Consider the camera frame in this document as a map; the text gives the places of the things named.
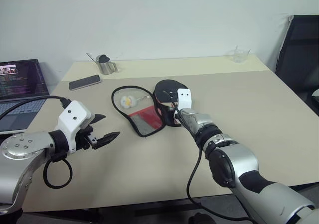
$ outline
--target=mesh bag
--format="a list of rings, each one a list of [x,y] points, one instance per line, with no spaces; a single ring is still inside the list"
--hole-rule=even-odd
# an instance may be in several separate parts
[[[165,127],[152,94],[142,87],[122,86],[112,92],[112,104],[141,137],[150,136]]]

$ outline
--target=black cable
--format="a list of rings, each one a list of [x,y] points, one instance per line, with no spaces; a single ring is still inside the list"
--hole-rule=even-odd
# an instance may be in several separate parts
[[[52,185],[49,180],[48,180],[48,168],[49,168],[49,165],[50,163],[52,162],[52,160],[49,160],[46,162],[45,166],[44,166],[44,169],[43,169],[43,180],[44,180],[44,183],[50,187],[50,188],[53,188],[53,189],[60,189],[60,188],[64,188],[65,186],[67,186],[71,180],[72,180],[72,176],[73,176],[73,170],[72,170],[72,167],[71,167],[71,164],[66,160],[66,159],[62,159],[63,162],[65,162],[65,164],[68,166],[69,170],[70,170],[70,177],[69,177],[69,180],[63,184],[63,185],[60,185],[60,186],[55,186],[55,185]]]
[[[16,108],[26,104],[26,103],[29,103],[29,102],[32,102],[32,101],[38,101],[38,100],[46,100],[46,99],[58,99],[61,101],[62,103],[62,106],[63,108],[66,108],[70,103],[71,101],[67,98],[64,98],[64,97],[60,97],[60,96],[41,96],[41,97],[36,97],[36,98],[32,98],[32,99],[28,99],[26,101],[22,101],[14,106],[12,106],[11,108],[7,109],[5,112],[3,112],[1,115],[0,115],[0,120],[5,117],[8,113],[10,113],[11,111],[15,110]],[[64,161],[66,163],[66,165],[68,166],[69,170],[70,170],[70,177],[69,177],[69,180],[61,185],[61,186],[54,186],[52,184],[49,183],[48,179],[47,179],[47,170],[48,170],[48,167],[49,167],[49,164],[52,162],[51,160],[47,161],[45,166],[44,166],[44,170],[43,170],[43,180],[44,180],[44,183],[50,187],[50,188],[54,188],[54,189],[59,189],[59,188],[63,188],[65,187],[66,185],[68,185],[71,180],[72,180],[72,176],[73,176],[73,171],[72,171],[72,167],[71,167],[71,164],[66,161],[65,159],[62,159],[62,161]]]
[[[189,131],[189,133],[192,135],[192,137],[194,137],[195,134],[193,134],[193,133],[191,132],[191,130],[190,130],[188,124],[186,123],[185,119],[184,119],[183,116],[181,115],[180,110],[177,108],[177,106],[176,106],[176,104],[175,104],[173,98],[170,96],[170,94],[169,94],[168,92],[166,92],[166,91],[163,91],[163,92],[170,97],[171,102],[172,102],[174,108],[176,109],[176,111],[177,111],[177,113],[178,113],[178,115],[179,115],[178,118],[179,118],[180,123]],[[205,211],[207,211],[207,212],[209,212],[209,213],[211,213],[211,214],[213,214],[213,215],[215,215],[215,216],[217,216],[217,217],[219,217],[219,218],[223,218],[223,219],[230,220],[230,221],[235,221],[235,222],[250,221],[250,222],[252,222],[253,224],[258,224],[254,219],[249,218],[249,217],[233,218],[233,217],[228,217],[228,216],[224,216],[224,215],[222,215],[222,214],[216,213],[216,212],[212,211],[211,209],[209,209],[209,208],[203,206],[202,204],[197,203],[197,202],[190,196],[190,193],[189,193],[190,184],[191,184],[191,181],[192,181],[192,179],[193,179],[193,177],[194,177],[194,175],[195,175],[195,173],[196,173],[196,171],[197,171],[197,168],[198,168],[198,166],[199,166],[199,164],[200,164],[201,156],[202,156],[202,151],[201,151],[201,149],[199,148],[199,155],[198,155],[197,162],[196,162],[195,167],[194,167],[194,169],[193,169],[193,171],[192,171],[192,173],[191,173],[191,175],[190,175],[190,177],[189,177],[189,180],[188,180],[188,183],[187,183],[187,186],[186,186],[186,194],[187,194],[188,199],[189,199],[193,204],[195,204],[196,206],[198,206],[199,208],[202,208],[202,209],[204,209]]]

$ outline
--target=table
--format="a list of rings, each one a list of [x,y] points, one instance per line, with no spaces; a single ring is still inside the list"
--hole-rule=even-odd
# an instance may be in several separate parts
[[[153,91],[163,79],[175,79],[192,92],[193,108],[208,113],[224,132],[245,144],[259,159],[268,180],[285,185],[319,181],[319,118],[255,55],[244,63],[229,57],[117,61],[120,72],[101,75],[99,84],[69,91],[68,82],[98,74],[93,62],[75,62],[53,91],[81,101],[89,110],[106,115],[92,125],[97,138],[120,131],[98,150],[79,150],[67,159],[71,183],[59,190],[45,186],[43,166],[33,176],[25,212],[96,208],[186,198],[186,184],[198,149],[186,129],[165,127],[139,137],[112,106],[111,92],[124,85]],[[51,131],[62,112],[59,101],[47,100],[27,132]],[[53,184],[68,179],[64,164],[48,171]],[[212,179],[202,162],[190,192],[194,197],[230,193]]]

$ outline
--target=gray floor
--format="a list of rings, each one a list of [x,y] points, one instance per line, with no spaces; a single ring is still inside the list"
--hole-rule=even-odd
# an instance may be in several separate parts
[[[300,192],[306,198],[314,202],[316,208],[319,207],[319,185],[304,189]],[[197,199],[204,206],[217,211],[221,214],[242,217],[245,212],[239,202],[233,195],[224,195]],[[203,210],[190,210],[182,212],[166,212],[162,214],[151,214],[149,210],[158,210],[163,207],[174,207],[176,205],[190,204],[189,201],[169,201],[162,203],[130,205],[127,207],[112,207],[100,209],[103,221],[101,224],[187,224],[188,218],[197,212],[204,213]],[[231,224],[235,222],[213,217],[217,224]],[[74,222],[59,220],[48,217],[36,216],[33,214],[23,214],[18,220],[18,224],[79,224],[83,222]],[[250,224],[250,222],[240,222],[240,224]]]

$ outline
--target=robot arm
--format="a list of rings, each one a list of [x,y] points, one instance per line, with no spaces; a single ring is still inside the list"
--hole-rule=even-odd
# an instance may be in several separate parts
[[[212,122],[207,114],[180,110],[197,146],[208,159],[213,179],[229,188],[259,224],[317,224],[319,209],[289,187],[266,180],[253,152]]]
[[[92,136],[90,124],[102,118],[81,102],[72,101],[59,116],[52,132],[17,134],[0,146],[0,216],[21,209],[34,171],[45,162],[64,160],[79,149],[102,147],[115,139],[112,132],[100,139]]]

